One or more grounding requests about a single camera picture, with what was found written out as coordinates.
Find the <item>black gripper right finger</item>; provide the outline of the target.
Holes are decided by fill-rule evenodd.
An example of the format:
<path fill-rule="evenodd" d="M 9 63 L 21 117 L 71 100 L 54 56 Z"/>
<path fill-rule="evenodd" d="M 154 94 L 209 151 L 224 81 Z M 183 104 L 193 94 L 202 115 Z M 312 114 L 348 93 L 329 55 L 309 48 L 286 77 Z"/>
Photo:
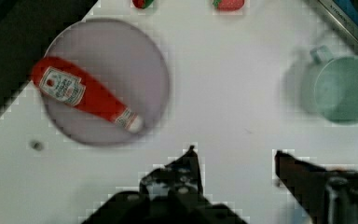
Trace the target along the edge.
<path fill-rule="evenodd" d="M 275 174 L 313 224 L 358 224 L 358 171 L 327 170 L 279 150 Z"/>

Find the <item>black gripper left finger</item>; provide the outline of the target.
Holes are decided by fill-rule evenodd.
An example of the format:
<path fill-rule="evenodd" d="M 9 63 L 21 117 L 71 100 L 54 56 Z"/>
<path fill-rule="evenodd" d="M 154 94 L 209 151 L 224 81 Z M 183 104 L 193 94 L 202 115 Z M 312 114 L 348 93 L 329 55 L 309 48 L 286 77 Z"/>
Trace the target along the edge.
<path fill-rule="evenodd" d="M 180 158 L 151 171 L 139 184 L 140 192 L 151 201 L 165 198 L 170 190 L 181 187 L 190 187 L 197 193 L 203 193 L 199 158 L 194 145 Z"/>

